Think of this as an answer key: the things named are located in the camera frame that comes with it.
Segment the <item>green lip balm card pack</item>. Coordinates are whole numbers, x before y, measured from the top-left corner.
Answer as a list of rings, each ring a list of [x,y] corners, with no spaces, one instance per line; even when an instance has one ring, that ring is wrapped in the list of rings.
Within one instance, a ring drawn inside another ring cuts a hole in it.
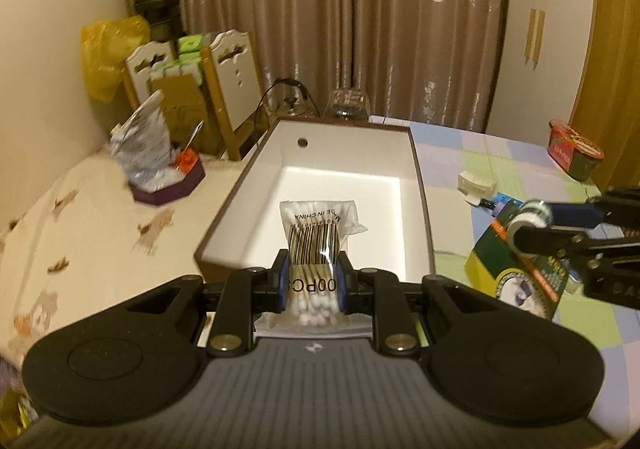
[[[509,199],[499,204],[489,227],[465,262],[471,287],[503,303],[551,319],[570,272],[552,256],[515,252],[509,232],[524,225],[544,228],[550,224],[550,215],[544,212],[540,201]]]

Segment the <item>black pen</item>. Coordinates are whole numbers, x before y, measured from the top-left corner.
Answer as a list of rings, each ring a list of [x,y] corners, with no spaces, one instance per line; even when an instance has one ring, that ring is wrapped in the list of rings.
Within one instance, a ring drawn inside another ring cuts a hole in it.
[[[492,200],[480,199],[480,202],[477,203],[478,206],[485,209],[495,209],[496,203]]]

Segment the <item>cotton swab bag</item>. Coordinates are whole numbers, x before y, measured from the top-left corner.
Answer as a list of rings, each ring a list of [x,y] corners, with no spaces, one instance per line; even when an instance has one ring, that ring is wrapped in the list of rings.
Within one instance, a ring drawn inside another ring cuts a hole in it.
[[[360,224],[356,202],[284,201],[280,215],[288,241],[285,309],[263,313],[256,333],[271,337],[314,337],[357,334],[364,319],[349,318],[338,304],[338,254]]]

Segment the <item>blue white tube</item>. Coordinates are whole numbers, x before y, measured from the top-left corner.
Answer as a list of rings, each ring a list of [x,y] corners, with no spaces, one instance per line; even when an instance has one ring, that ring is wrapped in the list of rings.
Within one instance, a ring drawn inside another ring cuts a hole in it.
[[[492,199],[492,203],[494,203],[494,210],[497,213],[510,203],[515,204],[516,206],[521,206],[523,204],[521,200],[503,194],[502,192],[498,192],[495,198]]]

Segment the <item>red instant noodle bowl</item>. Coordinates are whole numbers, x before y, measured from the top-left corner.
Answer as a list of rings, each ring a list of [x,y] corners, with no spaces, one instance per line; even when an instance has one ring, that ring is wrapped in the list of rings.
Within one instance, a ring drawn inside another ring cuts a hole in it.
[[[604,151],[561,120],[549,121],[547,152],[560,168],[578,182],[585,182],[604,159]]]

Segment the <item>checkered pastel tablecloth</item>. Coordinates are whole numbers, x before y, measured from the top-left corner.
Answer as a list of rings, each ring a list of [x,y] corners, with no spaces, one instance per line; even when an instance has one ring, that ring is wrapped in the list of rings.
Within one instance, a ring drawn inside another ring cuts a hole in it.
[[[639,438],[639,225],[634,189],[578,182],[544,147],[411,123],[435,269],[599,351],[590,420],[618,447]]]

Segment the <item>purple hexagonal tray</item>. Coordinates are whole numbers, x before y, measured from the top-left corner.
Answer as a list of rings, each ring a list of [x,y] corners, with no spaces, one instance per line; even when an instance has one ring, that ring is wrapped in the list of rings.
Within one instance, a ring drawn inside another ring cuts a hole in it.
[[[200,155],[188,148],[178,154],[163,175],[165,181],[157,183],[153,189],[143,189],[129,183],[134,201],[148,206],[164,206],[186,198],[204,180],[205,171]]]

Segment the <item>brown cardboard box white inside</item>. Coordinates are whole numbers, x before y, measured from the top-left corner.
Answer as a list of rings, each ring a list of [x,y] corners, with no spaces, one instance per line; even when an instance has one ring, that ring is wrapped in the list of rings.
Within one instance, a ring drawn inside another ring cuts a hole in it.
[[[267,134],[194,253],[206,281],[268,267],[286,243],[283,201],[352,201],[363,232],[352,266],[418,282],[435,254],[416,144],[407,126],[283,119]]]

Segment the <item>cream patterned cloth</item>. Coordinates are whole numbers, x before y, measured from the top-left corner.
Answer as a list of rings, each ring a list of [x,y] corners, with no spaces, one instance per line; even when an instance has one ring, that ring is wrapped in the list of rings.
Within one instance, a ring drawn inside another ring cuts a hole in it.
[[[190,196],[146,206],[107,154],[69,170],[2,239],[1,356],[19,367],[46,334],[183,275],[244,169],[206,157]]]

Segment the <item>cardboard carton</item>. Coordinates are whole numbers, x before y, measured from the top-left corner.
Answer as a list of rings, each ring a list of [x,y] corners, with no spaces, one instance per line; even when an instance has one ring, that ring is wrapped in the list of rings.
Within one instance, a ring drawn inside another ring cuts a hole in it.
[[[205,98],[191,74],[168,76],[151,81],[154,91],[162,91],[160,103],[167,124],[171,143],[186,146],[198,123],[203,126],[196,134],[191,147],[200,154],[219,156],[224,150],[224,139],[213,113],[212,104]]]

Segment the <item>silver foil snack bag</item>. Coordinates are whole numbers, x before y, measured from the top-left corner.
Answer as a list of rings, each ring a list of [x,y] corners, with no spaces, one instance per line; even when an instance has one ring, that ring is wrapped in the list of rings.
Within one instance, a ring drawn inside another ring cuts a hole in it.
[[[128,183],[153,189],[164,182],[163,172],[174,162],[170,135],[160,103],[162,91],[155,91],[124,123],[111,131],[111,156],[127,176]]]

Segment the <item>metal kettle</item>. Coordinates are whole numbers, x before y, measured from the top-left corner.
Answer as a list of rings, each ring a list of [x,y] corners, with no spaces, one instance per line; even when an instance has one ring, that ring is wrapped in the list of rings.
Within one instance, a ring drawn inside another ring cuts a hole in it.
[[[288,86],[296,91],[295,95],[284,96],[277,105],[270,109],[267,105],[269,94],[279,85]],[[256,110],[253,113],[253,124],[258,128],[259,119],[264,117],[267,126],[270,124],[270,118],[280,117],[320,117],[320,110],[311,96],[308,88],[299,80],[293,78],[277,78],[262,92]]]

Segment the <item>white carved chair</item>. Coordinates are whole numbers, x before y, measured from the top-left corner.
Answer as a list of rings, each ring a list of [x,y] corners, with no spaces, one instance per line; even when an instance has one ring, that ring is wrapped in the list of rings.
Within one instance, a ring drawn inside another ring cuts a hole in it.
[[[171,42],[151,41],[138,46],[122,63],[122,83],[132,110],[151,95],[151,74],[175,60]]]
[[[201,49],[201,58],[227,156],[241,161],[269,124],[250,35],[238,30],[220,32]]]

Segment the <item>brown curtain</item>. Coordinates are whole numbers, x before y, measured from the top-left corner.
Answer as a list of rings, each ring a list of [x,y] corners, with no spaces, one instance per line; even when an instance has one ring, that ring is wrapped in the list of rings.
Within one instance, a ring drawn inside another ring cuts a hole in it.
[[[262,79],[299,80],[319,106],[357,88],[379,116],[486,128],[508,0],[184,1],[192,32],[247,32]]]

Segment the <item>yellow plastic bag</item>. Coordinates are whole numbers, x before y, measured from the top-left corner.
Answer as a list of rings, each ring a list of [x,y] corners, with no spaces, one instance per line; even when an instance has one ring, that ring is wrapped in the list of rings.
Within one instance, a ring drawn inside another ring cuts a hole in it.
[[[122,63],[150,39],[151,27],[140,15],[101,20],[82,27],[80,56],[89,97],[111,102],[122,80]]]

